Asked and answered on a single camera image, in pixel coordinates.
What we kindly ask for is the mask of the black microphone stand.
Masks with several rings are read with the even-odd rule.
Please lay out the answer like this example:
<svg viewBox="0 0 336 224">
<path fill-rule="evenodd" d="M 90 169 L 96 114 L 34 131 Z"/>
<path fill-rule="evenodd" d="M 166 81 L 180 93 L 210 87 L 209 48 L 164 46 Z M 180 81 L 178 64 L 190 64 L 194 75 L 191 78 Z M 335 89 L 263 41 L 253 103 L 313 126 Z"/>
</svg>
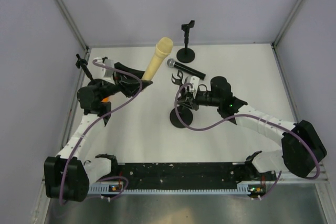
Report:
<svg viewBox="0 0 336 224">
<path fill-rule="evenodd" d="M 195 52 L 188 47 L 190 29 L 193 28 L 194 25 L 195 25 L 194 20 L 191 20 L 187 24 L 181 25 L 181 30 L 184 31 L 184 48 L 181 48 L 177 52 L 176 57 L 177 60 L 182 63 L 190 63 L 195 59 Z"/>
<path fill-rule="evenodd" d="M 182 80 L 183 80 L 183 73 L 182 71 L 178 70 L 176 76 L 174 76 L 172 74 L 172 83 L 178 86 L 182 85 Z M 179 116 L 181 117 L 182 121 L 190 126 L 191 123 L 193 122 L 193 113 L 189 108 L 183 107 L 178 105 L 177 106 L 177 111 L 179 113 Z M 170 112 L 170 122 L 171 124 L 179 129 L 183 129 L 185 128 L 185 126 L 180 122 L 180 120 L 178 119 L 176 113 L 175 113 L 175 109 L 172 109 L 172 111 Z"/>
<path fill-rule="evenodd" d="M 76 67 L 78 69 L 82 69 L 85 76 L 89 79 L 89 83 L 85 86 L 85 88 L 96 88 L 96 89 L 100 89 L 103 87 L 104 81 L 101 79 L 95 79 L 92 75 L 92 73 L 90 72 L 90 70 L 88 69 L 87 65 L 88 62 L 87 60 L 81 58 L 81 56 L 79 54 L 76 54 L 76 58 L 77 61 L 75 63 Z"/>
</svg>

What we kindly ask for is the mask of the orange microphone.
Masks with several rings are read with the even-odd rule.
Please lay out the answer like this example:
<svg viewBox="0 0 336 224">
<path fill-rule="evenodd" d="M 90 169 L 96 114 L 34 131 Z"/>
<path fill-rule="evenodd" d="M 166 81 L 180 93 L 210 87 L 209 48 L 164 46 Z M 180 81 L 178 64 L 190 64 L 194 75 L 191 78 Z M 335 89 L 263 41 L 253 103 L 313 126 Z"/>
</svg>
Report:
<svg viewBox="0 0 336 224">
<path fill-rule="evenodd" d="M 102 102 L 104 102 L 104 103 L 107 103 L 107 102 L 109 102 L 109 97 L 107 97 L 107 98 L 104 98 L 104 99 L 102 100 Z"/>
</svg>

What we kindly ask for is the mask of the black microphone silver grille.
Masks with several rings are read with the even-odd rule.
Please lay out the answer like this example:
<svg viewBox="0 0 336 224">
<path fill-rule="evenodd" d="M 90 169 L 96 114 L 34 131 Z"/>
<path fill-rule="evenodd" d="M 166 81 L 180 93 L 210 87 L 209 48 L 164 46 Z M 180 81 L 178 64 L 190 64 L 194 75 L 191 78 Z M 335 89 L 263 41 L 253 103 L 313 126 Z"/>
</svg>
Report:
<svg viewBox="0 0 336 224">
<path fill-rule="evenodd" d="M 186 72 L 190 75 L 196 76 L 196 77 L 200 78 L 201 80 L 204 80 L 205 77 L 206 77 L 206 74 L 204 74 L 204 73 L 202 73 L 198 70 L 195 70 L 191 67 L 188 67 L 187 65 L 179 63 L 179 62 L 175 61 L 173 58 L 170 58 L 170 59 L 167 60 L 167 66 L 170 67 L 170 68 L 178 69 L 182 72 Z"/>
</svg>

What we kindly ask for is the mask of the beige microphone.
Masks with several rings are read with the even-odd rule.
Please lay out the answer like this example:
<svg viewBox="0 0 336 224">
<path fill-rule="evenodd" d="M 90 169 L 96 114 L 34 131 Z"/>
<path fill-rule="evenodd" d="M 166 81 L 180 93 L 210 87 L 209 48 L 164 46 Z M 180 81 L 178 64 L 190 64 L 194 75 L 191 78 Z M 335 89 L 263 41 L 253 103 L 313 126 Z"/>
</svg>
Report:
<svg viewBox="0 0 336 224">
<path fill-rule="evenodd" d="M 154 55 L 149 65 L 147 66 L 141 80 L 151 81 L 153 79 L 164 59 L 170 55 L 173 46 L 173 40 L 168 37 L 163 37 L 157 42 Z"/>
</svg>

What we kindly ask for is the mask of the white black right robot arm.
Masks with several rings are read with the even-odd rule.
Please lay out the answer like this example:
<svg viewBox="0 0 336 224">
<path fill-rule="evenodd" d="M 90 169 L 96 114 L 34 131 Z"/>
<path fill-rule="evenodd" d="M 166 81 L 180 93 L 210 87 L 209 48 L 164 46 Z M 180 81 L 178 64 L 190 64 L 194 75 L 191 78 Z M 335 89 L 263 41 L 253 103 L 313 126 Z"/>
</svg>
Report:
<svg viewBox="0 0 336 224">
<path fill-rule="evenodd" d="M 290 122 L 278 119 L 254 109 L 246 101 L 235 97 L 226 78 L 213 77 L 211 87 L 202 91 L 198 77 L 175 78 L 172 83 L 179 86 L 175 96 L 176 108 L 198 110 L 200 106 L 217 109 L 222 120 L 255 131 L 279 146 L 270 152 L 257 151 L 247 158 L 245 174 L 252 180 L 265 172 L 291 172 L 297 177 L 310 179 L 312 170 L 316 179 L 320 174 L 319 164 L 327 150 L 314 126 L 306 121 Z"/>
</svg>

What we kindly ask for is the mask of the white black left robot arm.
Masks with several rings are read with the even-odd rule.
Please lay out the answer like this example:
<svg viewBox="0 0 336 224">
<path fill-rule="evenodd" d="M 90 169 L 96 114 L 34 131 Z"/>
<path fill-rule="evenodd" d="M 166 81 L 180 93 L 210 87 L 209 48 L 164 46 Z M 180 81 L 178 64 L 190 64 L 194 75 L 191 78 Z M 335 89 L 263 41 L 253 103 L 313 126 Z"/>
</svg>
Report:
<svg viewBox="0 0 336 224">
<path fill-rule="evenodd" d="M 135 70 L 119 62 L 113 63 L 106 57 L 94 59 L 93 64 L 103 70 L 98 78 L 93 78 L 86 61 L 77 61 L 76 66 L 82 68 L 90 79 L 89 84 L 77 92 L 83 116 L 63 149 L 44 162 L 46 195 L 58 199 L 60 205 L 84 201 L 96 182 L 123 180 L 114 155 L 97 154 L 92 159 L 86 156 L 107 126 L 111 114 L 126 106 L 124 103 L 112 109 L 111 102 L 105 102 L 105 98 L 121 92 L 129 101 L 134 100 L 153 83 L 158 69 L 157 65 L 150 63 L 146 71 Z"/>
</svg>

